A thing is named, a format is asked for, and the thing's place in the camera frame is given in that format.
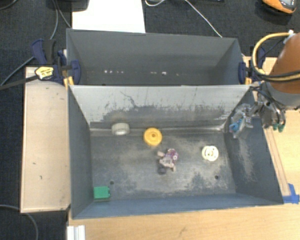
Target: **clamp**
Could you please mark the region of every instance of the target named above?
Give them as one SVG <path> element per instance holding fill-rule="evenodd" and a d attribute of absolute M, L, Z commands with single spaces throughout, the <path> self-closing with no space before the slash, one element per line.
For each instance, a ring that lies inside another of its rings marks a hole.
<path fill-rule="evenodd" d="M 55 63 L 54 58 L 54 39 L 38 39 L 31 45 L 33 57 L 39 62 L 40 67 L 35 70 L 39 80 L 52 81 L 58 84 L 64 84 L 67 79 L 69 83 L 79 84 L 81 77 L 81 68 L 79 61 L 74 59 L 67 65 L 67 58 L 60 50 L 57 52 L 58 59 Z"/>

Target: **yellow cable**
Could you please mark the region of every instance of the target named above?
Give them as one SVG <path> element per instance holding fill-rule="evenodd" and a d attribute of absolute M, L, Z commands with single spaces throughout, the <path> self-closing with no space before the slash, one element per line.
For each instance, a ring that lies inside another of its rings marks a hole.
<path fill-rule="evenodd" d="M 266 40 L 271 39 L 271 38 L 276 38 L 276 37 L 288 37 L 290 35 L 291 34 L 288 33 L 288 32 L 280 32 L 280 33 L 268 34 L 265 37 L 261 38 L 256 43 L 256 45 L 254 46 L 253 51 L 252 51 L 251 61 L 252 61 L 252 65 L 259 72 L 259 74 L 261 74 L 262 76 L 265 76 L 266 78 L 271 79 L 271 81 L 275 81 L 275 82 L 289 81 L 289 80 L 294 80 L 294 79 L 300 78 L 300 73 L 295 74 L 295 75 L 283 76 L 283 77 L 271 77 L 271 76 L 267 75 L 262 68 L 258 67 L 258 63 L 256 61 L 258 48 Z"/>

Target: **metal bracket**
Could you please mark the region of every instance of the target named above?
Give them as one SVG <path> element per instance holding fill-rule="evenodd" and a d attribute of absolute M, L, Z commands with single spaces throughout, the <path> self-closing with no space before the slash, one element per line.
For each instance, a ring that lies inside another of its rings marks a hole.
<path fill-rule="evenodd" d="M 67 226 L 66 240 L 86 240 L 86 226 Z"/>

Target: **white paper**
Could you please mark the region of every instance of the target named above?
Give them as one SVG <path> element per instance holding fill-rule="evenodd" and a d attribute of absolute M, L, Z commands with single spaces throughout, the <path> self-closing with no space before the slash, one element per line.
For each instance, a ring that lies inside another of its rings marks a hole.
<path fill-rule="evenodd" d="M 72 27 L 77 30 L 146 32 L 141 0 L 90 0 L 85 11 L 72 13 Z"/>

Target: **scratches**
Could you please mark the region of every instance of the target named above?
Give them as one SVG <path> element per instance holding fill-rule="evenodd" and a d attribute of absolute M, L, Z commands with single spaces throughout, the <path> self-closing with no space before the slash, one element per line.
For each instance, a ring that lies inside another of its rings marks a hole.
<path fill-rule="evenodd" d="M 183 229 L 180 230 L 178 238 L 183 238 L 182 234 L 183 234 L 183 232 L 186 232 L 186 231 L 187 231 L 187 227 L 185 226 L 185 227 L 183 227 Z"/>

